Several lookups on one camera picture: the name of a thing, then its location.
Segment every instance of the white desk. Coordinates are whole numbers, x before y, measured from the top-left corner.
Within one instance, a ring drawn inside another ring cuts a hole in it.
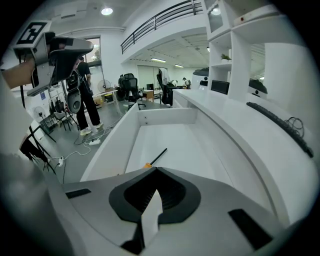
[[[204,90],[174,90],[178,106],[196,107],[214,120],[244,151],[283,223],[294,223],[312,206],[319,187],[315,162],[277,124],[244,102]]]

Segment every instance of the white paper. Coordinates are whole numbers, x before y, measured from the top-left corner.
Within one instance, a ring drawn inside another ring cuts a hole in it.
[[[151,201],[141,216],[144,246],[147,247],[153,237],[158,233],[158,217],[163,213],[162,201],[158,190],[155,191]]]

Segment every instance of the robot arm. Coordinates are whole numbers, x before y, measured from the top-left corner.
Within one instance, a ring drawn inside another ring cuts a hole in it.
[[[48,31],[50,25],[50,21],[30,22],[13,46],[20,61],[27,57],[34,59],[35,67],[31,75],[33,89],[27,92],[28,96],[35,96],[69,78],[78,57],[94,48],[90,41],[84,39],[56,36]]]

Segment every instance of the floor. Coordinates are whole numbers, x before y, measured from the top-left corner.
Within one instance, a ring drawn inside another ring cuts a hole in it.
[[[151,101],[138,101],[139,103],[143,103],[146,105],[146,107],[141,106],[141,110],[153,110],[153,109],[161,109],[161,108],[167,108],[168,106],[151,102]],[[122,101],[119,103],[119,107],[121,112],[124,114],[126,110],[128,109],[124,105],[128,105],[128,102]],[[116,107],[114,104],[108,104],[104,105],[103,107],[98,109],[98,113],[100,116],[100,120],[103,122],[104,127],[108,127],[111,124],[113,124],[115,121],[117,121],[121,116],[117,113]],[[77,126],[73,124],[71,126],[71,131],[69,131],[68,126],[66,125],[67,131],[65,131],[64,127],[56,127],[53,132],[50,134],[50,136],[56,140],[56,143],[53,142],[48,136],[44,136],[40,143],[41,145],[48,151],[48,153],[51,155],[51,157],[67,157],[72,152],[79,152],[80,154],[85,154],[89,152],[89,149],[87,147],[84,147],[83,144],[76,145],[82,142],[83,137],[78,137],[78,130]],[[89,138],[92,136],[92,134],[87,135],[85,138]],[[103,142],[106,139],[107,135],[103,136],[100,140]],[[74,153],[70,155],[65,160],[65,165],[62,167],[56,167],[56,165],[59,162],[59,159],[52,159],[50,162],[50,165],[55,168],[56,175],[59,179],[59,181],[63,182],[63,176],[64,176],[64,183],[73,183],[78,182],[83,173],[85,172],[89,162],[97,152],[100,145],[94,145],[90,146],[91,151],[86,155],[79,155],[78,153]],[[44,163],[39,160],[37,162],[39,165],[39,168],[43,170]]]

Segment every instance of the metal railing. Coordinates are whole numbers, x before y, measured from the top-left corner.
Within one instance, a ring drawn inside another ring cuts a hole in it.
[[[186,15],[196,15],[202,12],[201,2],[198,0],[187,0],[175,4],[168,9],[165,9],[148,21],[138,27],[126,40],[121,44],[122,54],[132,45],[134,45],[140,38],[145,36],[152,30],[157,30],[161,25],[168,23],[172,20],[178,19]]]

